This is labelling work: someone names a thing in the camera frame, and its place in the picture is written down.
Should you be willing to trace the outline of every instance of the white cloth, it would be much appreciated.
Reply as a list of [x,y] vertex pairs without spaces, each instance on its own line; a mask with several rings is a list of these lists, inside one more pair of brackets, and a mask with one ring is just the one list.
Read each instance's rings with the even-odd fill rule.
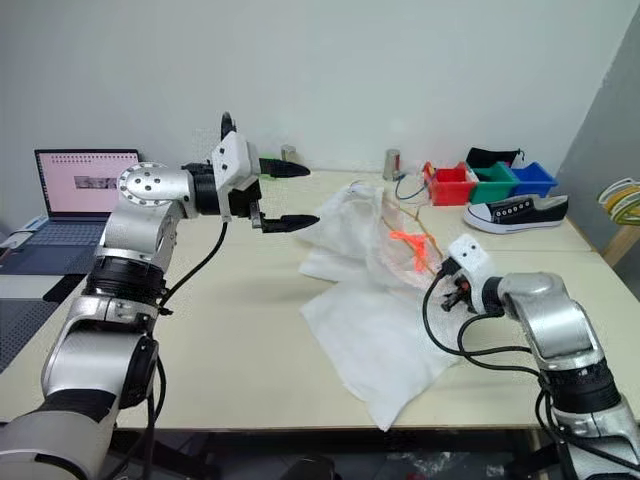
[[[382,195],[381,188],[363,184],[334,194],[318,210],[320,222],[300,233],[315,245],[300,272],[339,282],[301,313],[345,387],[366,402],[373,421],[386,431],[456,358],[426,335],[422,297],[433,276],[416,274],[413,252],[387,240],[381,216],[394,226],[402,219]],[[430,325],[453,346],[467,314],[460,305],[449,314],[442,311],[442,288],[430,302]]]

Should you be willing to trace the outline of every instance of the white table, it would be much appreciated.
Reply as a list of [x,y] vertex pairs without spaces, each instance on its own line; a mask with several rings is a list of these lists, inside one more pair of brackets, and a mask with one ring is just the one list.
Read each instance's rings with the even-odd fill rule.
[[[264,182],[268,195],[263,207],[273,215],[312,211],[358,177],[362,175],[316,173],[309,179]],[[455,210],[423,212],[423,221],[432,219],[427,227],[442,246],[456,232],[467,231]],[[219,229],[220,221],[214,217],[180,224],[170,285],[208,252]],[[640,413],[635,372],[640,306],[580,234],[569,223],[509,237],[472,233],[491,251],[502,273],[542,270],[564,278],[571,295],[590,315],[619,388]],[[342,387],[299,314],[304,303],[330,286],[297,273],[308,250],[294,236],[262,235],[247,221],[234,220],[219,255],[172,299],[176,313],[162,318],[156,327],[169,379],[158,428],[373,426],[364,404]],[[0,402],[1,421],[41,402],[40,369],[72,297],[81,288],[82,284],[0,375],[0,391],[11,392]],[[492,320],[469,332],[471,347],[522,341],[518,325],[508,320]],[[515,354],[503,358],[524,360]],[[528,376],[460,362],[416,398],[396,425],[534,425],[535,394],[535,382]],[[122,412],[118,424],[146,425],[144,406]]]

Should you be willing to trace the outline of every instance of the black sneaker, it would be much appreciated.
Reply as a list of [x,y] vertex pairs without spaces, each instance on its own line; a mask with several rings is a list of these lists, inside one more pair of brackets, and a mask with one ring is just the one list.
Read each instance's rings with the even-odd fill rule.
[[489,233],[514,233],[530,228],[555,227],[569,209],[569,197],[540,198],[534,195],[507,198],[493,203],[469,205],[464,221]]

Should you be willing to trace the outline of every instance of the silver robotic arm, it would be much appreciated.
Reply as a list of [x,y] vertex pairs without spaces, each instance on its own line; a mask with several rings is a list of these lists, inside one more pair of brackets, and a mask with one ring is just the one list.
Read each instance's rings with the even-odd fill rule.
[[264,232],[288,232],[318,219],[264,218],[257,175],[306,175],[288,162],[259,159],[222,122],[212,163],[180,170],[140,163],[122,173],[96,262],[42,371],[44,403],[0,430],[0,479],[96,479],[120,410],[149,398],[158,361],[153,329],[166,299],[164,275],[176,227],[199,214],[251,218]]
[[[584,309],[551,273],[493,277],[489,256],[469,235],[449,249],[447,273],[478,314],[506,313],[522,326],[549,399],[552,434],[574,479],[640,478],[640,432]],[[450,308],[450,299],[445,309]],[[622,463],[612,461],[612,457]]]

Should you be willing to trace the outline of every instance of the gray wall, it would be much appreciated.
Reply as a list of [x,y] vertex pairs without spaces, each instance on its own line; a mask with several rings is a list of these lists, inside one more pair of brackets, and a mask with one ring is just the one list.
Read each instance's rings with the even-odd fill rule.
[[[0,0],[0,222],[41,213],[34,148],[202,160],[229,110],[316,169],[522,147],[555,173],[638,0]],[[8,205],[10,199],[20,201]]]
[[[596,197],[624,177],[640,180],[640,10],[558,172],[560,190],[571,195],[571,219],[600,250],[618,226]],[[637,244],[616,267],[638,298],[639,266]]]

